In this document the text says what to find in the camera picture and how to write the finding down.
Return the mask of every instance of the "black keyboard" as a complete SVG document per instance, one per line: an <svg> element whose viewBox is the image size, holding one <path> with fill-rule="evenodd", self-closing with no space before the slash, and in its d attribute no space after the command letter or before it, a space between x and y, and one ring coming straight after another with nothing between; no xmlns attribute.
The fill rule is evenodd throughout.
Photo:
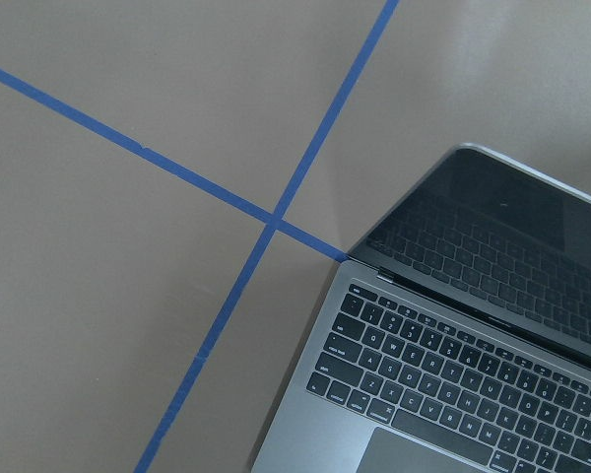
<svg viewBox="0 0 591 473"><path fill-rule="evenodd" d="M460 291L591 344L591 270L449 199L413 195L366 242Z"/></svg>
<svg viewBox="0 0 591 473"><path fill-rule="evenodd" d="M591 388L351 284L306 389L489 468L591 473Z"/></svg>

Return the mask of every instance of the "table surface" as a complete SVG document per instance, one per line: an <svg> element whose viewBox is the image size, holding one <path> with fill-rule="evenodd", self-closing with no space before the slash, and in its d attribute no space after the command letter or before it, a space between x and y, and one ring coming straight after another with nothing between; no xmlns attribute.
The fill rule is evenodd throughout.
<svg viewBox="0 0 591 473"><path fill-rule="evenodd" d="M446 149L591 194L591 2L394 6L0 1L0 471L246 471Z"/></svg>

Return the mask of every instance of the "gray laptop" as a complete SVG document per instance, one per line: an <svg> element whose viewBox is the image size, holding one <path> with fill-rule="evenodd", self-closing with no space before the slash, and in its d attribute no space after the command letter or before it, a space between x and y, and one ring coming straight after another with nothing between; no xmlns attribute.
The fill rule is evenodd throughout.
<svg viewBox="0 0 591 473"><path fill-rule="evenodd" d="M350 252L254 473L591 473L591 197L476 145Z"/></svg>

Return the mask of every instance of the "blue tape strip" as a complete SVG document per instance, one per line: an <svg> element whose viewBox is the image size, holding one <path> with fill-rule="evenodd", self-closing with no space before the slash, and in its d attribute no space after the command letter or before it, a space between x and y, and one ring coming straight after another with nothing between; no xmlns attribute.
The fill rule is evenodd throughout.
<svg viewBox="0 0 591 473"><path fill-rule="evenodd" d="M296 239L300 243L304 243L306 246L313 248L316 251L319 251L322 254L325 254L329 258L334 259L337 262L343 262L348 259L348 255L342 251L341 249L336 248L335 246L327 243L319 239L317 236L313 236L308 234L304 230L299 229L298 227L290 224L289 222L285 222L282 220L278 225L278 230L285 235Z"/></svg>
<svg viewBox="0 0 591 473"><path fill-rule="evenodd" d="M304 177L308 173L317 153L319 152L320 148L324 144L328 133L330 132L333 124L337 120L337 117L342 111L348 96L350 95L353 87L357 83L357 79L359 78L365 63L369 59L374 47L378 43L381 35L385 31L385 27L390 21L392 14L394 13L394 9L398 5L400 0L387 0L381 13L379 14L378 18L374 22L370 33L367 35L367 38L363 42L363 46L359 51L359 54L355 58L353 65L348 71L344 82L337 91L335 98L331 102L328 110L326 110L326 114L322 118L322 121L313 135L313 139L309 143L302 160L300 161L299 165L295 169L294 175L292 176L291 180L287 184L287 188L283 193L283 196L279 200L278 204L276 205L276 209L274 210L274 215L279 216L281 219L285 216L287 209L291 205L296 196L297 190L299 189L300 185L304 181Z"/></svg>
<svg viewBox="0 0 591 473"><path fill-rule="evenodd" d="M198 173L185 168L184 166L170 160L166 156L161 155L149 148L144 148L137 141L123 135L119 131L101 123L100 121L86 115L85 113L77 110L76 108L50 96L46 92L37 89L24 82L21 79L9 74L6 71L0 69L0 83L7 87L37 101L38 103L56 111L60 115L65 116L69 120L80 124L81 126L88 128L90 131L98 134L102 138L115 143L116 145L124 148L125 150L139 156L140 158L156 165L157 167L176 175L180 179L199 187L205 192L217 197L224 202L229 203L238 210L260 220L261 222L267 223L271 218L271 214L266 210L258 207L257 205L249 202L248 200L239 197L238 195L230 192L229 190L217 185L215 182L202 177Z"/></svg>
<svg viewBox="0 0 591 473"><path fill-rule="evenodd" d="M186 372L181 384L177 388L177 391L175 391L172 400L168 404L168 407L166 408L166 411L164 412L164 415L160 420L156 431L149 440L147 448L145 448L145 451L140 457L140 461L134 470L136 473L146 472L156 457L156 453L158 453L158 449L160 448L164 436L177 417L177 413L181 409L186 397L188 396L188 393L195 384L197 376L199 376L202 368L204 368L204 364L206 363L206 360L208 360L210 353L212 352L213 348L215 348L215 344L217 343L219 336L226 327L228 320L230 320L230 316L234 311L238 300L243 294L245 286L251 279L252 274L254 274L254 271L256 270L256 267L258 266L258 263L265 253L265 250L267 249L267 246L269 245L275 232L275 226L266 225L259 239L256 241L256 244L247 258L247 261L245 261L243 269L234 282L234 286L232 286L226 301L222 305L217 318L210 327L208 335L206 335L206 338L199 348L197 355L193 359L190 368Z"/></svg>

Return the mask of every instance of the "laptop lid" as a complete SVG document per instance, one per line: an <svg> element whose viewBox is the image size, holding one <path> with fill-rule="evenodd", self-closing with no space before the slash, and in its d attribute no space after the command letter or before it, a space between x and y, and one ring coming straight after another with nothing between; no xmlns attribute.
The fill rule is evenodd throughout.
<svg viewBox="0 0 591 473"><path fill-rule="evenodd" d="M591 370L591 197L577 189L461 145L349 255Z"/></svg>

